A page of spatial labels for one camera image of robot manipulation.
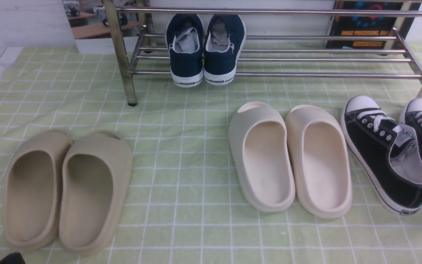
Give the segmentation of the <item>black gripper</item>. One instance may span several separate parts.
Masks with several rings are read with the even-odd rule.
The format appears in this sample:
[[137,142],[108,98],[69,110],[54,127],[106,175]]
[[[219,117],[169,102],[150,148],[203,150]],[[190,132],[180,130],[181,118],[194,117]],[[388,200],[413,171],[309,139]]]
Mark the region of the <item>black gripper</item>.
[[0,264],[25,264],[25,259],[20,252],[13,252],[1,259]]

